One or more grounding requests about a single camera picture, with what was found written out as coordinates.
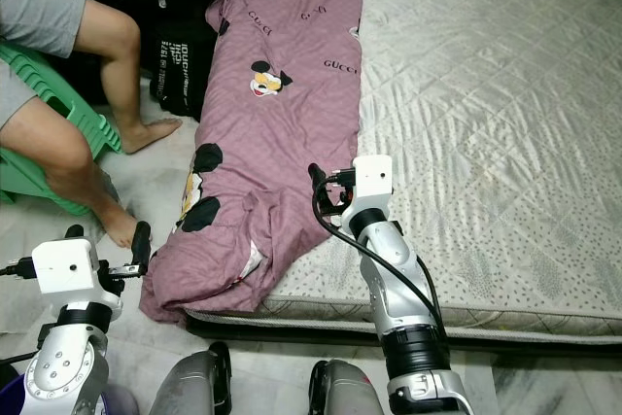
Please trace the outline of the pink cartoon print blanket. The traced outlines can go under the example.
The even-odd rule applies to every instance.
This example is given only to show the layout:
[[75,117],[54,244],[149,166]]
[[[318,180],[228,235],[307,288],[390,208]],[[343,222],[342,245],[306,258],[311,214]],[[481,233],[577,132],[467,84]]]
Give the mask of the pink cartoon print blanket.
[[217,0],[218,34],[184,211],[152,256],[139,308],[253,312],[294,261],[328,240],[308,166],[359,148],[362,0]]

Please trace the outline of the green plastic stool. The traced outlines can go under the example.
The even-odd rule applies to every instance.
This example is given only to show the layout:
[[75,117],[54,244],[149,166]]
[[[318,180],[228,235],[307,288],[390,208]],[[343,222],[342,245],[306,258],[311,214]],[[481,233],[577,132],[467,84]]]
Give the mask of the green plastic stool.
[[[73,123],[82,132],[90,152],[98,157],[102,150],[121,151],[121,138],[115,127],[87,103],[54,70],[39,52],[28,48],[0,43],[0,58],[22,78],[26,85],[34,89],[37,95],[49,107],[57,110],[62,117]],[[45,179],[41,167],[34,161],[10,152],[0,150],[0,194],[1,200],[13,203],[17,194],[44,197],[56,203],[67,214],[81,216],[88,214],[88,209],[80,203],[65,200],[54,193]]]

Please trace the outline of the grey left robot leg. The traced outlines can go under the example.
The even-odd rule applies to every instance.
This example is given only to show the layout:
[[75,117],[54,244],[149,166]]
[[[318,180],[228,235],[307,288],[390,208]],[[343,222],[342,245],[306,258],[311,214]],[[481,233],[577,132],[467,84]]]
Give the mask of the grey left robot leg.
[[214,341],[183,357],[161,381],[150,415],[230,415],[229,347]]

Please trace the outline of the grey robot leg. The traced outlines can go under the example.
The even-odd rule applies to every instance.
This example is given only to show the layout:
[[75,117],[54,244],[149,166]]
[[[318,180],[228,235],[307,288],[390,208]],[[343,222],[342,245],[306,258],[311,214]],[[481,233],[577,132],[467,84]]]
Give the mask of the grey robot leg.
[[229,347],[214,341],[183,357],[161,381],[150,415],[230,415]]
[[318,361],[308,383],[308,415],[385,415],[367,375],[358,366]]

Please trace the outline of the white quilted mattress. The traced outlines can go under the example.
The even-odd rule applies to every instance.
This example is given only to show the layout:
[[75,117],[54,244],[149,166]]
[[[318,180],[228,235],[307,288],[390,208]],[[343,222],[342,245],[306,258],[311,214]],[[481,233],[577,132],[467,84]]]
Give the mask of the white quilted mattress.
[[[350,166],[393,159],[388,219],[448,333],[622,343],[622,0],[362,0],[357,38]],[[257,310],[182,322],[376,335],[360,252],[326,232]]]

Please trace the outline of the purple waste bin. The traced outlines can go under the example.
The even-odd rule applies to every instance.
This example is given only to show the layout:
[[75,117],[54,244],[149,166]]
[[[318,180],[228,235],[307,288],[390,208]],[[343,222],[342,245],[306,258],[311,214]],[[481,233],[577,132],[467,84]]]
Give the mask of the purple waste bin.
[[[21,387],[22,375],[11,365],[0,366],[0,415],[19,415],[25,402]],[[96,415],[141,415],[134,395],[117,384],[108,384],[97,403]]]

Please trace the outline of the black bag with white print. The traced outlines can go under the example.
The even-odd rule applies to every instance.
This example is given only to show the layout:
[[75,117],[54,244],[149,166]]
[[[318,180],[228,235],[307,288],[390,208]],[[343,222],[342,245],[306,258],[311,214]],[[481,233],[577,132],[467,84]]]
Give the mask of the black bag with white print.
[[174,116],[200,121],[218,33],[203,0],[155,1],[153,98]]

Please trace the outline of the grey right robot leg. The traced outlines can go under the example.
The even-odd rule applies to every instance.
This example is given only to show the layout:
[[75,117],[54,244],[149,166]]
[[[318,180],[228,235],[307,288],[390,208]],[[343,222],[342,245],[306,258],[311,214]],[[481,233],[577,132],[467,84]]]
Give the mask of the grey right robot leg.
[[308,415],[385,415],[367,375],[358,366],[318,361],[308,383]]

